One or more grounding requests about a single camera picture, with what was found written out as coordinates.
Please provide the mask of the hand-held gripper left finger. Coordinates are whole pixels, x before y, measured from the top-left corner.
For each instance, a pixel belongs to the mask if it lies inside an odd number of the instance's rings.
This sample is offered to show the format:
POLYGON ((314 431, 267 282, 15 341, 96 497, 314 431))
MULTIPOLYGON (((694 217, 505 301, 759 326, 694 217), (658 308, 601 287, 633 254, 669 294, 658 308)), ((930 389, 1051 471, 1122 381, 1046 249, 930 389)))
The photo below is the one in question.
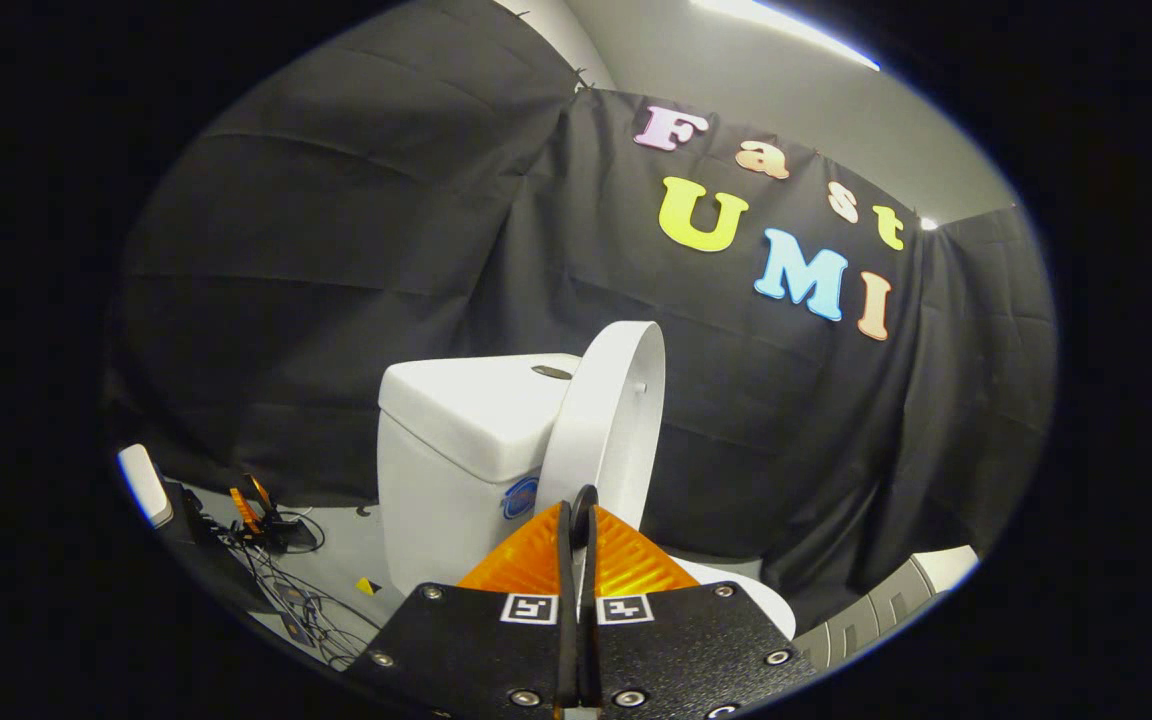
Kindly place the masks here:
POLYGON ((559 719, 579 702, 571 505, 526 521, 456 584, 420 582, 349 682, 408 719, 559 719))

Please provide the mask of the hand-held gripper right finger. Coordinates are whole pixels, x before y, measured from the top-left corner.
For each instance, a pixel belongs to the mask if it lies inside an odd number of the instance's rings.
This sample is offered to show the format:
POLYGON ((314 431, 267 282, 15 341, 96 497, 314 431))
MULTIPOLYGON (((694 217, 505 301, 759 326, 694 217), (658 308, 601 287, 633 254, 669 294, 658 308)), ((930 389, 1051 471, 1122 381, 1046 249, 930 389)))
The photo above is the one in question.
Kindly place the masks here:
POLYGON ((717 719, 814 682, 814 664, 749 588, 695 578, 600 506, 584 523, 581 707, 599 719, 717 719))

